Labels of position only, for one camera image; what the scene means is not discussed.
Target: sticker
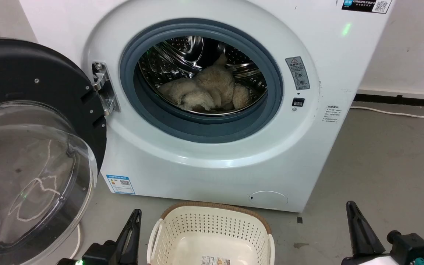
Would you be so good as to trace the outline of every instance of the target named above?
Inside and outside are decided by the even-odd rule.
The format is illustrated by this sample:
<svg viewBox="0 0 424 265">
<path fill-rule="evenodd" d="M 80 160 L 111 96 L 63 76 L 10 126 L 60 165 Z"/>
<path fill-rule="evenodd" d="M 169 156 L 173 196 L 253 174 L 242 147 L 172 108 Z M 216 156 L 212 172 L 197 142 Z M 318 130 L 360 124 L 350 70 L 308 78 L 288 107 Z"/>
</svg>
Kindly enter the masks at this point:
<svg viewBox="0 0 424 265">
<path fill-rule="evenodd" d="M 113 175 L 106 175 L 106 177 L 115 193 L 135 194 L 128 177 Z"/>
<path fill-rule="evenodd" d="M 300 56 L 290 57 L 286 59 L 287 65 L 291 70 L 292 77 L 296 83 L 297 90 L 310 89 L 310 84 L 308 84 L 307 71 L 303 65 L 302 58 Z"/>
<path fill-rule="evenodd" d="M 392 0 L 343 0 L 342 10 L 386 14 Z"/>
<path fill-rule="evenodd" d="M 230 260 L 204 255 L 202 256 L 201 265 L 230 265 Z"/>
<path fill-rule="evenodd" d="M 327 105 L 322 122 L 337 123 L 341 117 L 341 109 L 338 106 Z"/>
</svg>

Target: black label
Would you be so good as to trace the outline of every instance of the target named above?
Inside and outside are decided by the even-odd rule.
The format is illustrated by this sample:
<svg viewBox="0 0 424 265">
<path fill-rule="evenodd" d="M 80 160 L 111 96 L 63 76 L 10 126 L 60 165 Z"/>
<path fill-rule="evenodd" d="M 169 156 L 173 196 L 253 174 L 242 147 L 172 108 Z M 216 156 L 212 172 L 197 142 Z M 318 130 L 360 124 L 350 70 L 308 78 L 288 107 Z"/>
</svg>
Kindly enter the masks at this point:
<svg viewBox="0 0 424 265">
<path fill-rule="evenodd" d="M 342 10 L 385 14 L 392 0 L 343 0 Z"/>
</svg>

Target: brown basket rim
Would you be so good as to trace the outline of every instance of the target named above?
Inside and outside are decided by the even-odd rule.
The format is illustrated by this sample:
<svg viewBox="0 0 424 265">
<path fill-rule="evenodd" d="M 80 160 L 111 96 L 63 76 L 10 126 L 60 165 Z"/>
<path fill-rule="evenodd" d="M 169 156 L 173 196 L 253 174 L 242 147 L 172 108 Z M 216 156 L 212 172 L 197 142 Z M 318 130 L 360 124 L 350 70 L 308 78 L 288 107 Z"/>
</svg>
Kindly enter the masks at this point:
<svg viewBox="0 0 424 265">
<path fill-rule="evenodd" d="M 235 211 L 235 212 L 239 212 L 239 213 L 245 213 L 247 215 L 253 216 L 254 218 L 257 218 L 264 225 L 264 228 L 266 229 L 266 233 L 272 234 L 271 233 L 271 227 L 269 226 L 269 224 L 266 221 L 266 219 L 264 217 L 262 217 L 261 215 L 255 213 L 254 211 L 251 211 L 251 210 L 247 210 L 247 209 L 236 207 L 236 206 L 226 205 L 226 204 L 220 204 L 220 203 L 200 202 L 200 201 L 185 201 L 185 202 L 180 202 L 180 203 L 176 203 L 176 204 L 170 206 L 170 208 L 166 209 L 163 212 L 163 214 L 161 215 L 160 218 L 161 219 L 165 219 L 166 216 L 169 213 L 171 213 L 172 210 L 174 210 L 176 208 L 184 207 L 184 206 L 218 208 L 218 209 Z"/>
</svg>

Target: metal hinge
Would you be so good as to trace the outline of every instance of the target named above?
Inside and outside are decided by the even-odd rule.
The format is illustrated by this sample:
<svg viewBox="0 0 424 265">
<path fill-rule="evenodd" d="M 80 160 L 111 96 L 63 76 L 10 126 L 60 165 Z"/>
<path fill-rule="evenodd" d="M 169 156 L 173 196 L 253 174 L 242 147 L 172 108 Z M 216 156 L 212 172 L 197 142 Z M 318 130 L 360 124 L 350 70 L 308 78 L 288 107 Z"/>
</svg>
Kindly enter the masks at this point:
<svg viewBox="0 0 424 265">
<path fill-rule="evenodd" d="M 92 85 L 101 99 L 104 115 L 107 116 L 113 111 L 121 112 L 106 64 L 103 62 L 93 62 L 92 69 L 95 81 Z"/>
</svg>

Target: round cover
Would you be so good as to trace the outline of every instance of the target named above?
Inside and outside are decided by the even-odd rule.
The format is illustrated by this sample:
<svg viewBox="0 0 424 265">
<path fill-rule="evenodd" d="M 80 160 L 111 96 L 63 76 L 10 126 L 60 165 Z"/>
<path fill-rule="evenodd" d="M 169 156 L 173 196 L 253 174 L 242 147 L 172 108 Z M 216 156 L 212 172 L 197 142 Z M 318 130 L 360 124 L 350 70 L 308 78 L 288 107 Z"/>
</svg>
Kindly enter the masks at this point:
<svg viewBox="0 0 424 265">
<path fill-rule="evenodd" d="M 58 247 L 97 173 L 92 150 L 54 110 L 0 104 L 0 265 L 32 263 Z"/>
</svg>

